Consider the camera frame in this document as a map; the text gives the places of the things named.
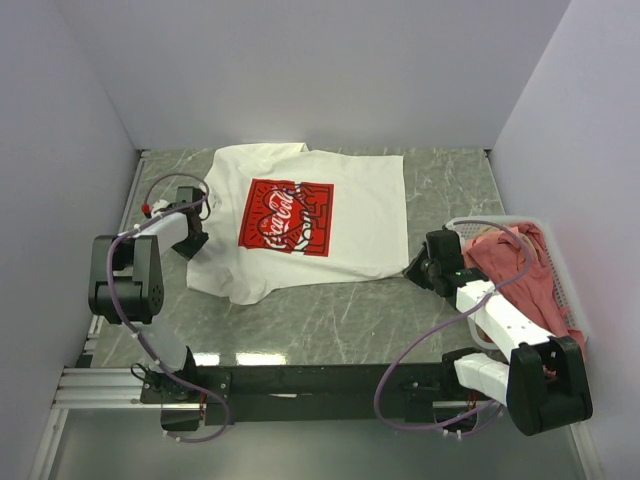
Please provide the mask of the white Coca-Cola t-shirt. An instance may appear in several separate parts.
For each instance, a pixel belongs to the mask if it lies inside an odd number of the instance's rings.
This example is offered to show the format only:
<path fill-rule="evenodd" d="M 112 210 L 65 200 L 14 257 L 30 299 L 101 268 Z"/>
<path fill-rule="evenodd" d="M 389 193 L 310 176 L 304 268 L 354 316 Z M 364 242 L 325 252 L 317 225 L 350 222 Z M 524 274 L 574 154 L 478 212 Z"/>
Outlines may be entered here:
<path fill-rule="evenodd" d="M 187 286 L 238 305 L 289 287 L 397 276 L 409 264 L 400 155 L 350 156 L 304 143 L 217 150 L 219 198 Z"/>

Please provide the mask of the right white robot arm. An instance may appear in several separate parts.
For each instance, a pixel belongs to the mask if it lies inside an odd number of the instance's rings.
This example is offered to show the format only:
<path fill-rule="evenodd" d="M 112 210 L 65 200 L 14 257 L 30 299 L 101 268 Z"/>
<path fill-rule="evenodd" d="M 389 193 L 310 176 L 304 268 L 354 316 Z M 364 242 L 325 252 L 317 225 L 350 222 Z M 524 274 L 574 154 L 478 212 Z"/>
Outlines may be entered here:
<path fill-rule="evenodd" d="M 442 357 L 439 387 L 460 399 L 470 390 L 505 406 L 516 427 L 531 436 L 588 420 L 593 404 L 579 344 L 536 325 L 478 268 L 466 267 L 452 228 L 427 233 L 404 277 L 435 292 L 468 324 L 480 328 L 505 356 L 500 362 L 467 348 Z"/>

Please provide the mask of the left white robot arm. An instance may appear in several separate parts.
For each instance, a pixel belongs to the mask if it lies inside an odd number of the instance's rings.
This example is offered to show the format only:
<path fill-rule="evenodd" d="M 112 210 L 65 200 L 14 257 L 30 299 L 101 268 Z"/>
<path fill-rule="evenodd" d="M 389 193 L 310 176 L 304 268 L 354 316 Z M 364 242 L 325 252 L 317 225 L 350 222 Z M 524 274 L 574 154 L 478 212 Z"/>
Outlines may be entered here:
<path fill-rule="evenodd" d="M 201 214 L 211 212 L 209 189 L 181 186 L 173 202 L 153 207 L 145 201 L 141 210 L 144 223 L 94 239 L 88 304 L 93 314 L 127 329 L 146 353 L 145 381 L 186 402 L 199 392 L 200 378 L 190 348 L 161 317 L 161 256 L 173 250 L 189 260 L 206 244 Z"/>

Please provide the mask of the beige garment in basket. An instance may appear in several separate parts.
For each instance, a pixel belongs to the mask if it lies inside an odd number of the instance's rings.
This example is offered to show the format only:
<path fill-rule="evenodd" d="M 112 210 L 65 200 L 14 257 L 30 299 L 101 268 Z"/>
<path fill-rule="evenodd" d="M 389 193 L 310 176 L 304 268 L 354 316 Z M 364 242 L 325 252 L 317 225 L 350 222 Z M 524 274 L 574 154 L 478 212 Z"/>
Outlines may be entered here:
<path fill-rule="evenodd" d="M 475 233 L 472 240 L 480 241 L 482 238 L 487 236 L 500 237 L 501 235 L 504 235 L 506 238 L 515 236 L 520 239 L 522 237 L 517 225 L 498 225 L 483 226 Z"/>

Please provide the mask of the pink t-shirt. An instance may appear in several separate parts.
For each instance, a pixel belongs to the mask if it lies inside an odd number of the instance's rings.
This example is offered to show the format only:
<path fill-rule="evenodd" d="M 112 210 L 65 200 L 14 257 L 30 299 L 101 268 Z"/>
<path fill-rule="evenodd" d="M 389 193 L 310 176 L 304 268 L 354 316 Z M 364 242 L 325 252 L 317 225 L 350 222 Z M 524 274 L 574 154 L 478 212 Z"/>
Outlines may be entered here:
<path fill-rule="evenodd" d="M 500 289 L 502 295 L 536 325 L 557 337 L 570 336 L 586 351 L 583 332 L 565 323 L 568 313 L 555 299 L 553 271 L 542 230 L 531 222 L 517 225 L 522 235 L 506 238 L 484 237 L 465 241 L 462 249 L 465 266 L 478 268 L 496 285 L 519 273 L 524 277 Z"/>

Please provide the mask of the white plastic laundry basket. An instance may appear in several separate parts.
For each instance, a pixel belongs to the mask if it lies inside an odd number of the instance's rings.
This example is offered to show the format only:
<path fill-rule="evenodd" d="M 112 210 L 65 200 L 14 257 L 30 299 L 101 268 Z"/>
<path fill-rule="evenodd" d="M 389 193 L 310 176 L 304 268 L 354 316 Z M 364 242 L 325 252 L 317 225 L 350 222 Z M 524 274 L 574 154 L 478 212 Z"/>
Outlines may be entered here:
<path fill-rule="evenodd" d="M 446 224 L 446 227 L 459 234 L 461 247 L 463 249 L 465 241 L 474 236 L 475 233 L 483 226 L 496 226 L 497 224 L 512 225 L 520 222 L 531 222 L 542 230 L 547 245 L 547 255 L 553 271 L 555 299 L 561 307 L 566 307 L 568 309 L 568 313 L 565 317 L 565 323 L 567 326 L 581 330 L 585 336 L 585 341 L 587 341 L 588 329 L 583 321 L 583 315 L 579 312 L 579 304 L 575 299 L 574 292 L 572 291 L 569 276 L 561 262 L 559 250 L 553 244 L 550 230 L 546 228 L 540 220 L 533 217 L 513 215 L 468 217 L 455 218 L 449 221 Z"/>

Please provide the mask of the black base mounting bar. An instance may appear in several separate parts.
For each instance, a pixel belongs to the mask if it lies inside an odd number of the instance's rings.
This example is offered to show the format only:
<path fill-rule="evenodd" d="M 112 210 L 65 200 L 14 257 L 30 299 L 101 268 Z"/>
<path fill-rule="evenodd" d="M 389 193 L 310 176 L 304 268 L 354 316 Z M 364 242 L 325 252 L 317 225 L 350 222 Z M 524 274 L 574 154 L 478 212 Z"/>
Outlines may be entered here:
<path fill-rule="evenodd" d="M 382 414 L 408 424 L 432 424 L 482 400 L 456 386 L 438 363 L 383 365 L 205 366 L 199 390 L 148 372 L 140 401 L 161 410 L 172 431 L 246 422 L 369 420 Z"/>

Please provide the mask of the aluminium frame rail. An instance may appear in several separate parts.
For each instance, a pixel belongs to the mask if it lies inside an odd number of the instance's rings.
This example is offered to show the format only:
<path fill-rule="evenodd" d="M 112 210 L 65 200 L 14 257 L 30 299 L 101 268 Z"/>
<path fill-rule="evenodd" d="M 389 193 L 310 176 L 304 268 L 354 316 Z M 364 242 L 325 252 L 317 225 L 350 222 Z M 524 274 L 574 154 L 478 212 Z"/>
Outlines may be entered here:
<path fill-rule="evenodd" d="M 72 410 L 125 409 L 139 401 L 142 381 L 126 369 L 91 367 L 102 326 L 103 319 L 94 316 L 78 358 L 88 368 L 65 368 L 61 374 L 29 479 L 49 478 Z"/>

